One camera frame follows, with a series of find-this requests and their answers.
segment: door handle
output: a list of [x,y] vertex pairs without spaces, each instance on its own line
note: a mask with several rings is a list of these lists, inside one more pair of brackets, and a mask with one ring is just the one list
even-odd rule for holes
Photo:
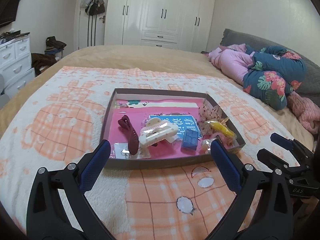
[[102,23],[105,23],[106,22],[106,16],[104,15],[103,17],[100,17],[99,20],[102,19]]
[[8,53],[7,55],[3,56],[3,59],[8,59],[10,57],[11,53]]
[[25,81],[21,86],[18,86],[17,89],[20,90],[21,88],[25,87],[25,86],[26,86],[26,83],[27,83],[27,82]]
[[20,67],[18,67],[18,68],[16,68],[16,69],[14,69],[13,72],[14,72],[15,74],[18,74],[18,73],[21,71],[21,69],[22,69],[22,65],[20,65]]

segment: television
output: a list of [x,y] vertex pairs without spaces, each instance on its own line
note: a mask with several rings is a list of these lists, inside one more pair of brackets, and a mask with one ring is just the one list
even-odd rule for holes
[[14,22],[20,0],[0,0],[0,28]]

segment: white dresser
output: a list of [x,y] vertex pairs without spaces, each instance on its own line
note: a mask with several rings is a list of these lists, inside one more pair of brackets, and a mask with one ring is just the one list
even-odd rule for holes
[[35,78],[34,68],[31,67],[28,36],[13,39],[0,45],[0,75],[4,80],[3,93],[10,99]]
[[105,45],[206,50],[215,0],[108,0]]

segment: gray headboard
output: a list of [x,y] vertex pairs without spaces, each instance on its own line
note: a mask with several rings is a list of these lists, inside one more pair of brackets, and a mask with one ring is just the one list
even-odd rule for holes
[[[263,47],[274,46],[281,44],[269,41],[254,35],[247,33],[240,33],[230,29],[225,29],[223,33],[223,38],[220,45],[230,46],[232,44],[249,44],[255,50],[260,50]],[[320,67],[313,63],[310,59],[299,54],[304,60],[307,66],[307,74],[305,80],[300,85],[296,91],[301,97],[310,98],[316,105],[320,107]]]

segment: blue card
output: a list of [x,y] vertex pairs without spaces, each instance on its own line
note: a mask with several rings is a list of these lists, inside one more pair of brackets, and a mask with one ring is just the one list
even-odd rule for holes
[[198,132],[198,138],[201,138],[201,133],[197,125],[197,121],[192,115],[150,115],[150,118],[158,117],[161,120],[168,120],[169,122],[175,123],[179,127],[177,135],[179,138],[183,138],[183,134],[186,129],[190,129]]

